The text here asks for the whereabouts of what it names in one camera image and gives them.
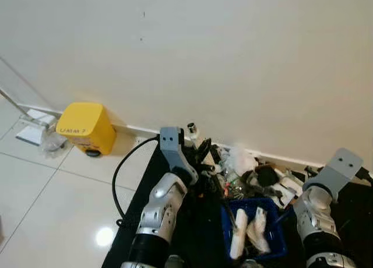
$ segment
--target black table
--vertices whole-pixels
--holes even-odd
[[[119,268],[127,259],[142,209],[149,200],[149,193],[167,171],[168,164],[158,145],[128,207],[124,226],[119,227],[105,258],[103,268]],[[203,191],[206,186],[206,178],[200,177],[197,186],[185,197],[177,216],[170,254],[180,255],[191,268],[228,267],[221,233],[219,198],[212,192]],[[201,192],[204,195],[199,198],[198,194]],[[332,205],[332,216],[337,228],[340,228],[345,248],[361,267],[372,267],[373,191],[366,186],[348,184],[341,191],[339,200],[339,204]],[[280,259],[262,262],[266,268],[305,267],[301,240],[295,225],[294,217],[283,223],[288,254]]]

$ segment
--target white tile floor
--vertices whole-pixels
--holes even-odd
[[[69,146],[58,158],[46,159],[37,147],[15,139],[22,128],[19,115],[0,98],[0,267],[101,267],[111,245],[102,235],[115,235],[119,218],[112,174],[143,138],[118,133],[112,155],[101,158]],[[153,142],[139,149],[118,174],[124,210],[155,147]]]

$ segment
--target blue basket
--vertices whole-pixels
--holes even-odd
[[[267,211],[267,223],[265,229],[265,237],[268,241],[268,245],[270,247],[271,253],[267,253],[265,255],[259,255],[253,259],[256,260],[264,260],[264,259],[271,259],[271,258],[280,258],[287,253],[287,248],[285,244],[284,235],[282,232],[281,224],[278,224],[271,231],[269,231],[270,225],[277,220],[277,207],[275,203],[270,198],[250,198],[244,200],[233,200],[229,202],[229,207],[231,208],[233,215],[235,216],[238,209],[245,210],[248,216],[248,222],[250,222],[256,213],[256,208],[261,207],[265,211]],[[228,259],[229,252],[231,249],[231,241],[232,241],[232,226],[228,214],[221,208],[221,226],[223,227],[223,235],[224,235],[224,244],[226,246],[226,252]]]

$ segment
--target plastic bag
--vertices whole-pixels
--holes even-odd
[[[39,150],[43,153],[47,158],[56,158],[66,148],[67,138],[56,133],[56,132],[47,132],[43,133],[43,140],[41,141],[41,145],[39,146]]]
[[[258,162],[242,147],[233,147],[229,152],[221,153],[221,165],[226,174],[234,171],[238,176],[242,176],[245,172],[254,170]]]

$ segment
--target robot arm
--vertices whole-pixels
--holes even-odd
[[[356,267],[343,254],[342,242],[330,216],[330,203],[337,200],[339,191],[352,180],[362,164],[362,159],[355,154],[339,149],[320,173],[304,184],[294,211],[307,268]]]
[[[170,165],[152,189],[133,239],[127,262],[121,268],[163,268],[176,224],[176,215],[188,187],[198,180],[198,173],[188,163],[181,147],[182,129],[161,128],[160,149]]]

